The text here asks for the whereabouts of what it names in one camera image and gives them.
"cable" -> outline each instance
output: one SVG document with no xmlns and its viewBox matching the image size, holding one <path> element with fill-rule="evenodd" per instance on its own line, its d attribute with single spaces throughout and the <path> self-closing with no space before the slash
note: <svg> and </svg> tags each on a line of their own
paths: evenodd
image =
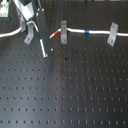
<svg viewBox="0 0 128 128">
<path fill-rule="evenodd" d="M 39 32 L 39 31 L 38 31 L 38 27 L 37 27 L 37 25 L 35 24 L 35 22 L 34 22 L 33 20 L 28 21 L 28 22 L 27 22 L 27 25 L 29 25 L 29 24 L 33 24 L 34 27 L 35 27 L 35 29 L 36 29 L 36 31 Z"/>
<path fill-rule="evenodd" d="M 0 38 L 7 37 L 7 36 L 13 36 L 13 35 L 19 33 L 20 31 L 21 31 L 21 28 L 18 28 L 17 30 L 15 30 L 13 32 L 6 33 L 6 34 L 0 34 Z"/>
<path fill-rule="evenodd" d="M 61 29 L 58 29 L 56 32 L 54 32 L 50 39 L 56 36 L 61 31 Z M 69 32 L 76 32 L 76 33 L 86 33 L 86 34 L 110 34 L 110 31 L 93 31 L 93 30 L 81 30 L 81 29 L 72 29 L 67 28 L 67 31 Z M 117 36 L 128 36 L 128 33 L 117 33 Z"/>
</svg>

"metal table surface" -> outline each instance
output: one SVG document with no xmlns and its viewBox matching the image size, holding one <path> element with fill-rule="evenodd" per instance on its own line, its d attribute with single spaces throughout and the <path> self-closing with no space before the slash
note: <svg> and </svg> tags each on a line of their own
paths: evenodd
<svg viewBox="0 0 128 128">
<path fill-rule="evenodd" d="M 110 30 L 112 22 L 128 32 L 127 2 L 43 2 L 50 34 L 68 27 Z M 11 22 L 0 33 L 19 27 L 13 5 Z M 54 37 L 54 51 L 43 58 L 36 34 L 27 31 L 0 39 L 0 128 L 127 128 L 128 38 L 68 33 L 68 44 Z"/>
</svg>

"metal bracket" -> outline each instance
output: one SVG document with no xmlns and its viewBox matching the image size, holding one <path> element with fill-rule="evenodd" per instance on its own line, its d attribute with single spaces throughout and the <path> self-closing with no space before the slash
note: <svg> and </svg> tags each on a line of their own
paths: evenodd
<svg viewBox="0 0 128 128">
<path fill-rule="evenodd" d="M 28 0 L 24 0 L 26 2 L 23 2 L 23 0 L 13 0 L 13 2 L 15 3 L 16 7 L 18 8 L 18 10 L 22 13 L 22 15 L 24 16 L 24 18 L 29 21 L 30 19 L 32 19 L 34 17 L 34 10 L 32 7 L 32 3 L 30 1 L 30 3 L 28 3 Z"/>
<path fill-rule="evenodd" d="M 24 42 L 26 44 L 30 44 L 33 37 L 34 37 L 34 26 L 33 25 L 28 25 L 28 36 L 25 38 Z"/>
<path fill-rule="evenodd" d="M 61 44 L 67 44 L 67 21 L 61 21 Z"/>
<path fill-rule="evenodd" d="M 21 32 L 24 32 L 26 30 L 26 24 L 25 24 L 25 20 L 21 14 L 21 12 L 18 10 L 17 8 L 17 13 L 18 13 L 18 18 L 19 18 L 19 24 L 21 27 Z"/>
<path fill-rule="evenodd" d="M 44 9 L 42 8 L 40 0 L 31 0 L 35 19 L 40 34 L 40 43 L 43 51 L 43 56 L 48 57 L 51 54 L 51 41 L 49 38 L 49 30 L 47 27 L 47 22 L 44 14 Z"/>
<path fill-rule="evenodd" d="M 112 47 L 115 44 L 117 32 L 118 32 L 118 25 L 115 23 L 112 23 L 111 28 L 110 28 L 110 35 L 107 41 L 107 43 L 111 45 Z"/>
</svg>

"screw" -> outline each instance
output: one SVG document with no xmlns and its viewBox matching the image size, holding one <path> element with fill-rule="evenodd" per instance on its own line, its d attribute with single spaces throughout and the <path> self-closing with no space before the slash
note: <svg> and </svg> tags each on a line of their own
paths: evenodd
<svg viewBox="0 0 128 128">
<path fill-rule="evenodd" d="M 63 42 L 65 42 L 66 41 L 66 39 L 63 39 Z"/>
<path fill-rule="evenodd" d="M 27 41 L 29 41 L 30 39 L 29 38 L 27 38 Z"/>
<path fill-rule="evenodd" d="M 113 43 L 113 40 L 112 39 L 110 39 L 110 43 Z"/>
<path fill-rule="evenodd" d="M 39 13 L 36 13 L 37 16 L 39 16 Z"/>
<path fill-rule="evenodd" d="M 48 57 L 48 54 L 46 54 L 45 57 Z"/>
</svg>

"mounting post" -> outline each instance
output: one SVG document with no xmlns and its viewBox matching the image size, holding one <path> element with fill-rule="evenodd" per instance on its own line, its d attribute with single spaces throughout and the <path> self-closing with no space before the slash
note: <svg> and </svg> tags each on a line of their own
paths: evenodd
<svg viewBox="0 0 128 128">
<path fill-rule="evenodd" d="M 61 21 L 61 44 L 67 44 L 67 21 Z"/>
<path fill-rule="evenodd" d="M 21 27 L 21 32 L 24 32 L 26 30 L 26 24 L 25 24 L 25 20 L 21 14 L 21 12 L 17 9 L 17 14 L 18 14 L 18 19 L 19 19 L 19 24 L 20 24 L 20 27 Z"/>
</svg>

